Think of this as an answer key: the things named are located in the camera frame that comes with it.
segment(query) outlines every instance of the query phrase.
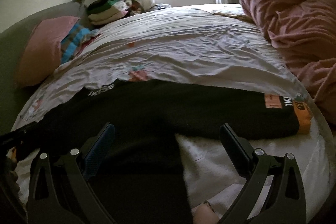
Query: blue striped cloth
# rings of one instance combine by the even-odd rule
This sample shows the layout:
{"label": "blue striped cloth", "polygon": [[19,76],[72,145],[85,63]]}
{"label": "blue striped cloth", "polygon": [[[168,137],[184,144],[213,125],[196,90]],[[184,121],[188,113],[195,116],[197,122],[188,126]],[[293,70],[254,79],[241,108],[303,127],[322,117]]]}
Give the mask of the blue striped cloth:
{"label": "blue striped cloth", "polygon": [[75,58],[83,43],[97,35],[97,31],[90,31],[80,23],[76,23],[68,35],[61,41],[62,58],[64,64]]}

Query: pink pillow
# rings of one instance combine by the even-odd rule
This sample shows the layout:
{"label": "pink pillow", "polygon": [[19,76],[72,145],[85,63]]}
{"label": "pink pillow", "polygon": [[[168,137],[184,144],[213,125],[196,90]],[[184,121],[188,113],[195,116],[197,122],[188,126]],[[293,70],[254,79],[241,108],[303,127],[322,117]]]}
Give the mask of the pink pillow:
{"label": "pink pillow", "polygon": [[16,73],[19,87],[39,84],[58,68],[62,55],[60,42],[78,19],[73,16],[46,19],[33,30]]}

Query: stack of clothes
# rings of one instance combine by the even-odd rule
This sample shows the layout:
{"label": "stack of clothes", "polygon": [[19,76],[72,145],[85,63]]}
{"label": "stack of clothes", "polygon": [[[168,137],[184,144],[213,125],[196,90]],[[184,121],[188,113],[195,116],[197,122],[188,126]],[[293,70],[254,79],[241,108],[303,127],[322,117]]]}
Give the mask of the stack of clothes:
{"label": "stack of clothes", "polygon": [[105,25],[143,12],[142,6],[136,0],[97,0],[87,8],[88,17],[93,25]]}

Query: person's foot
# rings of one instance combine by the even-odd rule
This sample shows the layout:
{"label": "person's foot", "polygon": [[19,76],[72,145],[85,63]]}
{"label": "person's foot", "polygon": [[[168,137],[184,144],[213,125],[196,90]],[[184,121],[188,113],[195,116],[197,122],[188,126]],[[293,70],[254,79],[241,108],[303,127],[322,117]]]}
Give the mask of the person's foot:
{"label": "person's foot", "polygon": [[219,217],[207,200],[197,207],[194,214],[194,224],[216,224],[218,221]]}

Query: white bedsheet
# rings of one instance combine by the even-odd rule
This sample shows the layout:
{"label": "white bedsheet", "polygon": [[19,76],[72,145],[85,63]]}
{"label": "white bedsheet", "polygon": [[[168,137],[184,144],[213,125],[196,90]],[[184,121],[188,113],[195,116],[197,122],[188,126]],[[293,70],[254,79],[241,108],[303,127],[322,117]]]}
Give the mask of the white bedsheet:
{"label": "white bedsheet", "polygon": [[[117,78],[141,72],[149,78],[240,88],[304,98],[314,118],[310,135],[252,141],[269,155],[295,155],[303,179],[307,220],[326,200],[335,177],[331,131],[302,84],[253,24],[241,18],[239,5],[209,4],[149,12],[104,26],[102,35],[75,60],[61,65],[26,103],[13,129],[41,120],[51,108],[81,88],[101,88]],[[209,200],[223,215],[245,180],[236,173],[218,141],[176,136],[185,167],[189,202]],[[37,152],[18,164],[19,196],[28,199],[29,168]],[[264,186],[251,215],[258,213],[269,189]]]}

